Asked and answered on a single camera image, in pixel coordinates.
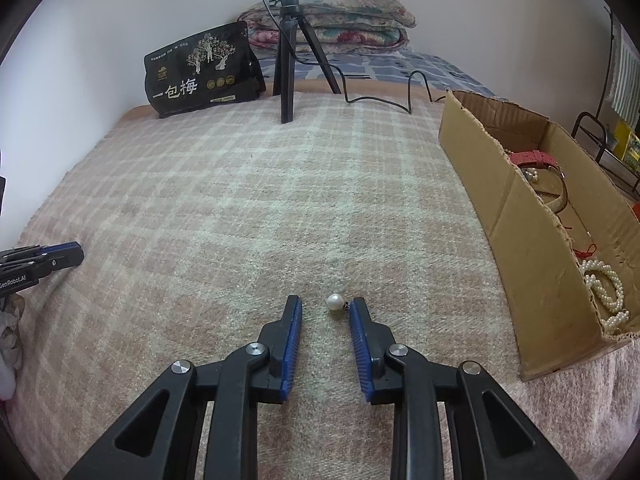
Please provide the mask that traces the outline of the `black clothes rack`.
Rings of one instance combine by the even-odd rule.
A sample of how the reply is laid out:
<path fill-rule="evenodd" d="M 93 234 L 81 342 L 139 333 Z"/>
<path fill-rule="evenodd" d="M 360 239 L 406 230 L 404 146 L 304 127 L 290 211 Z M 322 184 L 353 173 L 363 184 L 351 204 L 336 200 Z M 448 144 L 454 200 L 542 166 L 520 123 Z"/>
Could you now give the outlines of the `black clothes rack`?
<path fill-rule="evenodd" d="M 608 62 L 606 62 L 604 83 L 597 108 L 593 113 L 589 110 L 584 110 L 578 114 L 570 136 L 575 140 L 586 140 L 590 154 L 596 164 L 613 178 L 614 183 L 624 193 L 630 197 L 637 198 L 639 196 L 639 171 L 631 170 L 614 155 L 614 148 L 617 144 L 614 138 L 614 130 L 620 120 L 620 116 L 612 110 L 608 100 L 613 68 L 613 18 L 617 18 L 617 16 L 612 11 L 608 11 L 608 19 L 610 20 Z M 639 121 L 631 129 L 639 137 Z"/>

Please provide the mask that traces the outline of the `black tripod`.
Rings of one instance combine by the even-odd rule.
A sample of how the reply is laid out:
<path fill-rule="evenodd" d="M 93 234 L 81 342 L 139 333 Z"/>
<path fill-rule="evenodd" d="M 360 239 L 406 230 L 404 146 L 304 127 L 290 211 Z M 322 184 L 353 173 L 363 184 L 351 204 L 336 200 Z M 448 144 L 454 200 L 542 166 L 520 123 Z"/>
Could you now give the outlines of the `black tripod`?
<path fill-rule="evenodd" d="M 334 94 L 341 94 L 332 67 L 326 58 L 314 28 L 306 19 L 299 0 L 274 0 L 279 5 L 280 21 L 276 68 L 274 69 L 272 93 L 280 96 L 281 122 L 288 124 L 294 119 L 294 90 L 296 64 L 319 66 Z M 302 32 L 314 60 L 303 61 L 297 55 L 297 33 Z"/>

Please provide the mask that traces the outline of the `blue patterned bed sheet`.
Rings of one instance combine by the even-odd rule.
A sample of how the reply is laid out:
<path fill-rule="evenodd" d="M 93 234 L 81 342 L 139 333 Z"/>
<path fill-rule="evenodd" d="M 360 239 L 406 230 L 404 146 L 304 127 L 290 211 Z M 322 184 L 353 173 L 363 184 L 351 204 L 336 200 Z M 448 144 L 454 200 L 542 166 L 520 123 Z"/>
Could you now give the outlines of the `blue patterned bed sheet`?
<path fill-rule="evenodd" d="M 411 79 L 414 86 L 428 84 L 434 90 L 462 90 L 495 96 L 484 84 L 436 55 L 404 49 L 378 54 L 328 54 L 326 58 L 340 69 L 347 81 L 406 84 Z"/>

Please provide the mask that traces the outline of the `black snack bag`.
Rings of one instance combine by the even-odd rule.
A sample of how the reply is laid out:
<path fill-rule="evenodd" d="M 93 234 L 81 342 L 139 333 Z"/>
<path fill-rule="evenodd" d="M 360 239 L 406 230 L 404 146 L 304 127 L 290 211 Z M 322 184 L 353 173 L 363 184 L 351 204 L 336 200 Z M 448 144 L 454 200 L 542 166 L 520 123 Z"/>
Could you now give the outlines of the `black snack bag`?
<path fill-rule="evenodd" d="M 247 24 L 198 32 L 144 57 L 144 88 L 158 116 L 258 99 L 266 91 Z"/>

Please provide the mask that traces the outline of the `white plush toy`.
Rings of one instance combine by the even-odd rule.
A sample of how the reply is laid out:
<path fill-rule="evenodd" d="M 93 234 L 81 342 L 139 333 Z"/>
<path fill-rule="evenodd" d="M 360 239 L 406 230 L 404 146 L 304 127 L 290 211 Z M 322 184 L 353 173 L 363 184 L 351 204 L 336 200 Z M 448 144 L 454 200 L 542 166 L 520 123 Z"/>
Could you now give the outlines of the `white plush toy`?
<path fill-rule="evenodd" d="M 16 374 L 22 367 L 23 346 L 21 342 L 20 328 L 25 309 L 25 300 L 22 296 L 12 294 L 1 301 L 1 380 L 0 398 L 7 401 L 14 396 L 16 388 Z"/>

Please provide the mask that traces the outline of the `yellow box on rack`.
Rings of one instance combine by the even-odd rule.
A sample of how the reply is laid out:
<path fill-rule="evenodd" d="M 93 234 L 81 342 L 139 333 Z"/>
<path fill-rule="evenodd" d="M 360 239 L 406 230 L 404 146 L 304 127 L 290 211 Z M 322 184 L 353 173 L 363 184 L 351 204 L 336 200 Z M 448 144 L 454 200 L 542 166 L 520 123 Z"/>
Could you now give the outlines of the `yellow box on rack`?
<path fill-rule="evenodd" d="M 640 160 L 639 138 L 623 119 L 620 119 L 616 124 L 614 138 L 617 141 L 614 155 L 631 170 L 638 172 Z"/>

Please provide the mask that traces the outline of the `cardboard box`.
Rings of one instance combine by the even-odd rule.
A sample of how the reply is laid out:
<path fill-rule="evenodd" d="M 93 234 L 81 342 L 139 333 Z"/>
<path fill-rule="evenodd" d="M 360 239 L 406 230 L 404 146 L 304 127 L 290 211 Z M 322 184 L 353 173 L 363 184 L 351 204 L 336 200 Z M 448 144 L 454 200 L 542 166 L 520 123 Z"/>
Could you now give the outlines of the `cardboard box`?
<path fill-rule="evenodd" d="M 639 335 L 639 221 L 611 179 L 558 124 L 511 102 L 448 92 L 439 143 L 480 218 L 506 291 L 525 380 L 566 370 Z M 510 152 L 552 155 L 568 205 L 554 214 Z M 577 218 L 598 246 L 594 258 L 622 281 L 630 319 L 614 333 L 582 274 L 560 219 Z"/>

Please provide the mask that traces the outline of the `small pearl earring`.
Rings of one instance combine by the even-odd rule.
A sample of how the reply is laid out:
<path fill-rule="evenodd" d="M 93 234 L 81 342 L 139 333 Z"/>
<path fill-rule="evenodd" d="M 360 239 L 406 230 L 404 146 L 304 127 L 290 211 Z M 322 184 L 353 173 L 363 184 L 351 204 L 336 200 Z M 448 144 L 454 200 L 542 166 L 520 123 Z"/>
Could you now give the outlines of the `small pearl earring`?
<path fill-rule="evenodd" d="M 326 306 L 332 313 L 342 312 L 348 308 L 348 302 L 340 294 L 332 294 L 326 298 Z"/>

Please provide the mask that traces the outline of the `pink plaid blanket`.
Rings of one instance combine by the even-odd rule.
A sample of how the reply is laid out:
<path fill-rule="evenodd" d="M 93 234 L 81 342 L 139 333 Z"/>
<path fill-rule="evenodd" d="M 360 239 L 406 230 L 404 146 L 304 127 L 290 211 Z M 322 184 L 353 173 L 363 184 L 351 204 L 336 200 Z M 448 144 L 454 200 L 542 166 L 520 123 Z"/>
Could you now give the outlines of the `pink plaid blanket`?
<path fill-rule="evenodd" d="M 393 411 L 360 391 L 347 321 L 363 297 L 430 360 L 480 362 L 578 477 L 606 478 L 639 429 L 639 347 L 522 382 L 475 210 L 439 145 L 442 109 L 299 94 L 123 120 L 29 220 L 24 245 L 85 259 L 25 292 L 8 419 L 35 474 L 59 479 L 175 360 L 206 364 L 303 300 L 290 400 L 258 418 L 264 479 L 385 479 Z"/>

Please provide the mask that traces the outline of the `striped hanging towel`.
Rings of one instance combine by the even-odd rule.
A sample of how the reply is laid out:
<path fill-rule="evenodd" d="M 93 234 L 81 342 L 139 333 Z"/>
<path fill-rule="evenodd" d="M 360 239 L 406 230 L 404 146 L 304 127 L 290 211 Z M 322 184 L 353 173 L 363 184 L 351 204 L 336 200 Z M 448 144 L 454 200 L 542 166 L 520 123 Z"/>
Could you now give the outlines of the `striped hanging towel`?
<path fill-rule="evenodd" d="M 639 120 L 639 50 L 618 18 L 613 18 L 613 68 L 608 100 L 631 128 Z"/>

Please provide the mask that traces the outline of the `folded floral quilt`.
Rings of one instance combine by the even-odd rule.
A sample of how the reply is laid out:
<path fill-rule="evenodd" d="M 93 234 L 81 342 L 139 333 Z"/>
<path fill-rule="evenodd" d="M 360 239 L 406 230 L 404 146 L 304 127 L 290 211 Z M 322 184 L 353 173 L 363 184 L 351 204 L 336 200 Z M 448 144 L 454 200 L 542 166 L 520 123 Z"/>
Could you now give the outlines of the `folded floral quilt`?
<path fill-rule="evenodd" d="M 404 48 L 416 17 L 400 0 L 299 0 L 306 20 L 328 53 L 390 53 Z M 238 17 L 252 47 L 276 50 L 279 29 L 262 3 Z"/>

